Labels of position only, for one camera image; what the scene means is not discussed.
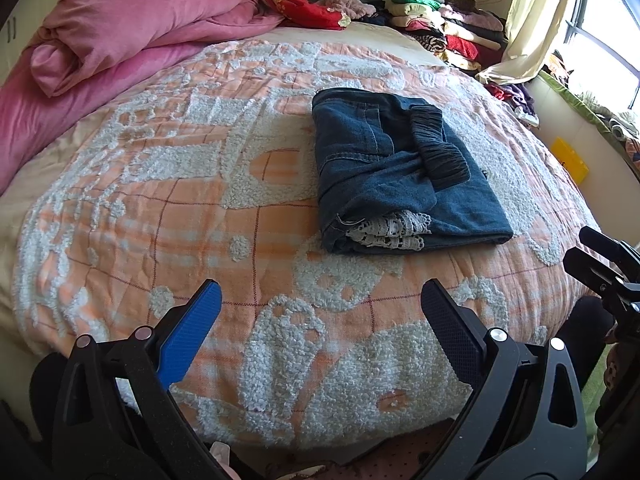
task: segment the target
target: red clothing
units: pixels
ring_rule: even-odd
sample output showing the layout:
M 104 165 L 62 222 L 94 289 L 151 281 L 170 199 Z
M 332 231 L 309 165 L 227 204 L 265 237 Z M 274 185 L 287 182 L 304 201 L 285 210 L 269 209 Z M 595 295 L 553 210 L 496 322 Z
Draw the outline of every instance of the red clothing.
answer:
M 488 90 L 489 94 L 496 99 L 500 99 L 500 101 L 506 101 L 511 97 L 509 92 L 504 91 L 504 89 L 500 88 L 497 84 L 487 83 L 484 87 Z
M 341 10 L 330 9 L 308 0 L 262 0 L 271 9 L 300 27 L 343 30 L 351 20 Z
M 447 48 L 471 61 L 477 61 L 483 67 L 498 64 L 502 60 L 501 50 L 491 50 L 484 45 L 463 40 L 457 36 L 447 36 Z

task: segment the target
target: yellow box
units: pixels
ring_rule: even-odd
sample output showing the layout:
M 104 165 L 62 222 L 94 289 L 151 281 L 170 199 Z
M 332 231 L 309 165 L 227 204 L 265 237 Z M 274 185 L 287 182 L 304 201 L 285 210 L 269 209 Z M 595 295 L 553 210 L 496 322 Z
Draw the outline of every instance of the yellow box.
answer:
M 569 172 L 571 178 L 577 186 L 589 173 L 589 168 L 584 161 L 575 153 L 575 150 L 564 140 L 558 137 L 550 149 L 556 159 Z

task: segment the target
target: orange plaid bedspread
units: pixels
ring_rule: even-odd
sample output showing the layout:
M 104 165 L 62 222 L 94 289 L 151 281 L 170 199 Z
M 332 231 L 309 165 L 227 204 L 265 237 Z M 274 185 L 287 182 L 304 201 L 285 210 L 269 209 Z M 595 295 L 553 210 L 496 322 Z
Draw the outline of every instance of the orange plaid bedspread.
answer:
M 325 253 L 310 108 L 335 86 L 442 108 L 514 238 L 402 257 Z M 542 143 L 457 71 L 343 44 L 230 42 L 105 110 L 25 220 L 16 316 L 34 348 L 69 354 L 79 334 L 124 338 L 217 280 L 222 312 L 172 387 L 206 438 L 341 445 L 459 412 L 469 389 L 420 311 L 430 278 L 486 325 L 532 342 L 586 292 L 561 265 L 580 227 L 596 225 L 583 198 Z

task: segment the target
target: cream curtain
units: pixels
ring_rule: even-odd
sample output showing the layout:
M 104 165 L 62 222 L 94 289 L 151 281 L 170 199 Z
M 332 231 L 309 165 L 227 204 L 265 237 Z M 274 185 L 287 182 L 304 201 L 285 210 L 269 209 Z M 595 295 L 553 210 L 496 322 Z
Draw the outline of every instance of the cream curtain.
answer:
M 513 0 L 507 16 L 510 43 L 502 62 L 476 76 L 482 83 L 521 83 L 536 76 L 551 51 L 571 0 Z

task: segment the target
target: jeans pocket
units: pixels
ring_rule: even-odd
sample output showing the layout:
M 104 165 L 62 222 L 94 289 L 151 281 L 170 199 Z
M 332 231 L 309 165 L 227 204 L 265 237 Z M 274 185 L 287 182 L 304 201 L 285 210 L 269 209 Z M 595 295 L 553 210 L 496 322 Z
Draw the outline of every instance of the jeans pocket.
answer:
M 334 160 L 375 162 L 394 154 L 377 105 L 329 98 L 313 109 L 318 173 Z

